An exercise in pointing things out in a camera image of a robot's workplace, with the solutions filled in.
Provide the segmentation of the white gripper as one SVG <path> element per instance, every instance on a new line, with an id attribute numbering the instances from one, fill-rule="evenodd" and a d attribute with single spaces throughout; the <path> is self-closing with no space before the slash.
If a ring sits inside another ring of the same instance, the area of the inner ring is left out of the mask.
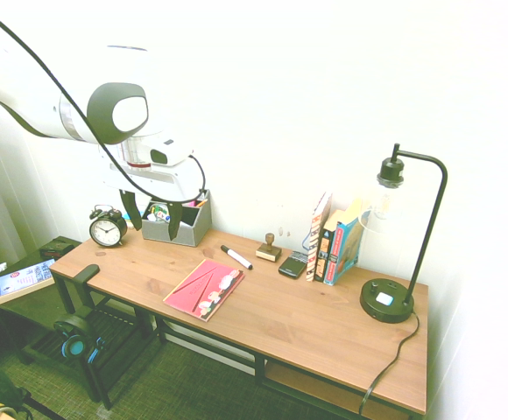
<path id="1" fill-rule="evenodd" d="M 148 193 L 168 201 L 187 201 L 195 199 L 204 188 L 205 177 L 200 166 L 186 158 L 176 165 L 139 162 L 129 164 L 118 162 L 125 177 L 107 157 L 101 158 L 102 181 L 119 190 L 120 198 L 131 224 L 138 231 L 142 228 L 142 216 L 138 210 L 135 193 Z M 183 214 L 183 206 L 178 202 L 167 203 L 170 220 L 168 221 L 169 240 L 178 235 Z"/>

